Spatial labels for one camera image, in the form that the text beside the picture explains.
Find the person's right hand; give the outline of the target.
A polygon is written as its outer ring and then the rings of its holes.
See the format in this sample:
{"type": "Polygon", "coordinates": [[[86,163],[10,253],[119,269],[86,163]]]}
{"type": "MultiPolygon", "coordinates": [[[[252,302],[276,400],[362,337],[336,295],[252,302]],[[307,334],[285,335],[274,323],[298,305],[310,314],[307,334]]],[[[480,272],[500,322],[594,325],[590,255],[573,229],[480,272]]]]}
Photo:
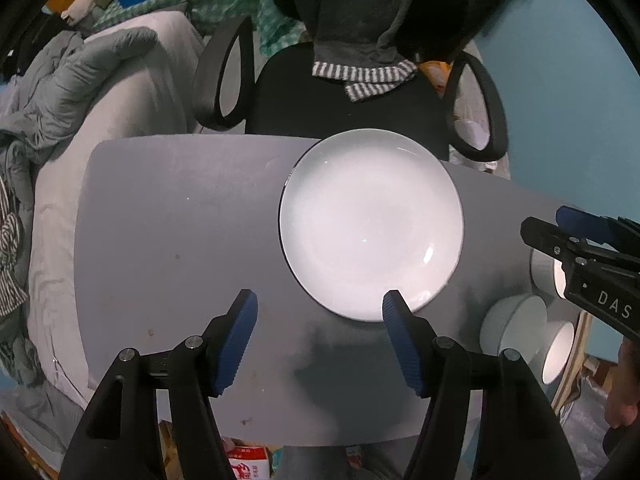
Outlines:
{"type": "Polygon", "coordinates": [[[604,418],[610,426],[602,448],[610,456],[639,414],[639,346],[624,338],[606,400],[604,418]]]}

